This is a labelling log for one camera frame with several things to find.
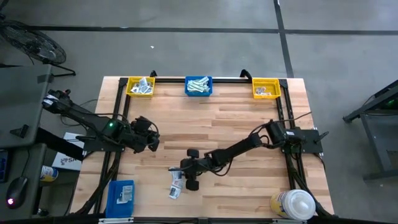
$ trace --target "black mouse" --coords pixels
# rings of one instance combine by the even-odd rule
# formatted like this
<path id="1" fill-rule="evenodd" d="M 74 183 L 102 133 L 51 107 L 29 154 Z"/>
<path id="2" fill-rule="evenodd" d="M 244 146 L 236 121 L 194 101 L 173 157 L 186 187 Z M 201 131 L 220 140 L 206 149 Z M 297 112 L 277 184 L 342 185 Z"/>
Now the black mouse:
<path id="1" fill-rule="evenodd" d="M 25 201 L 27 177 L 14 179 L 7 189 L 6 204 L 10 209 L 19 208 Z"/>

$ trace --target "concrete floor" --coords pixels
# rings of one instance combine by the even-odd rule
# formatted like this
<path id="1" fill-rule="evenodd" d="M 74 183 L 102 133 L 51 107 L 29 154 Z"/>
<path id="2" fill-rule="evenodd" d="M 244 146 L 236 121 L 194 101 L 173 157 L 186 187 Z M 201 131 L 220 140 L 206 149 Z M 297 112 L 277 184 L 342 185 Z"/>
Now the concrete floor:
<path id="1" fill-rule="evenodd" d="M 395 0 L 279 0 L 286 29 L 398 29 Z M 277 28 L 272 0 L 11 0 L 9 19 L 31 25 Z M 46 32 L 67 52 L 63 64 L 78 72 L 58 78 L 53 89 L 72 90 L 77 103 L 98 96 L 105 75 L 213 75 L 286 77 L 279 34 L 153 32 Z M 344 115 L 397 79 L 398 36 L 287 35 L 294 75 L 304 78 L 323 140 L 326 175 L 335 213 L 341 217 L 398 221 L 398 181 L 365 183 L 376 160 L 359 120 Z M 30 65 L 5 43 L 0 63 Z M 63 136 L 58 117 L 44 113 L 42 126 Z M 63 215 L 73 184 L 52 189 L 43 200 L 51 215 Z"/>

